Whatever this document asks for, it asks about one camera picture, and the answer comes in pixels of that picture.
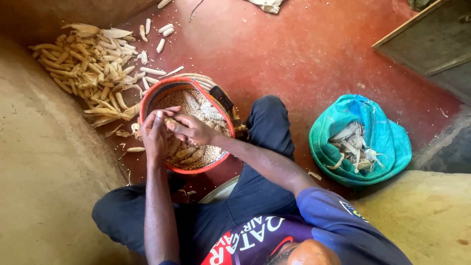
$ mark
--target basket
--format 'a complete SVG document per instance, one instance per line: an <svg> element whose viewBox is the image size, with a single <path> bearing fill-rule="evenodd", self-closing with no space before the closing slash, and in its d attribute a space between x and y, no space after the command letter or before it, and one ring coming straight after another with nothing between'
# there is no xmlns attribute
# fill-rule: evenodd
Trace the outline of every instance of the basket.
<svg viewBox="0 0 471 265"><path fill-rule="evenodd" d="M155 109L157 102L159 102L167 94L174 91L178 91L178 90L195 89L195 90L198 90L202 95L204 95L205 98L209 100L209 102L222 114L222 116L224 117L229 127L231 137L235 138L234 126L231 123L231 117L233 116L233 113L227 112L222 107L222 105L208 93L210 89L209 85L211 84L201 81L203 83L203 86L205 87L203 88L199 84L199 82L200 81L197 81L195 78L180 75L180 76L174 76L171 78L163 79L159 81L158 83L154 84L146 92L144 98L141 101L139 123L142 124L146 120L148 114ZM175 167L174 165L168 163L167 161L165 163L166 163L166 167L174 172L182 173L182 174L198 174L198 173L208 171L214 168L215 166L221 164L224 160L227 159L227 157L229 157L229 153L226 151L223 151L221 156L218 159L216 159L214 162L208 165L205 165L203 167L192 169L192 170L186 170L186 169Z"/></svg>

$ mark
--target teal bag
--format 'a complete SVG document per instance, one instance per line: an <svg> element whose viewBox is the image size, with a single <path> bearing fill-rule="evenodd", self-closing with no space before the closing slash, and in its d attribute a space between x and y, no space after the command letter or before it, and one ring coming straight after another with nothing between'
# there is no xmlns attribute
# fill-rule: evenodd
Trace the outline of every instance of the teal bag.
<svg viewBox="0 0 471 265"><path fill-rule="evenodd" d="M325 167L334 166L341 158L339 150L328 142L329 138L350 122L365 126L366 145L384 154L378 156L384 167L376 162L373 171L355 173L355 167L347 159L336 169ZM309 146L322 171L336 182L356 190L389 179L403 170L412 158L406 130L387 119L378 104L360 95L343 95L327 108L312 125Z"/></svg>

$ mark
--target man's right hand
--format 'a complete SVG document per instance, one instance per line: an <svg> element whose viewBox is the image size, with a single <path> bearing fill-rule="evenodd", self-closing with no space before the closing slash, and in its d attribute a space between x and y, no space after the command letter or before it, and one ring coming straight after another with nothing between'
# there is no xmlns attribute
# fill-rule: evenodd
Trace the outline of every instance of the man's right hand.
<svg viewBox="0 0 471 265"><path fill-rule="evenodd" d="M175 137L182 141L185 141L187 140L186 138L188 138L200 145L213 145L214 139L223 135L211 129L195 116L176 114L172 118L186 126L174 123L167 124L167 128L173 131L175 133Z"/></svg>

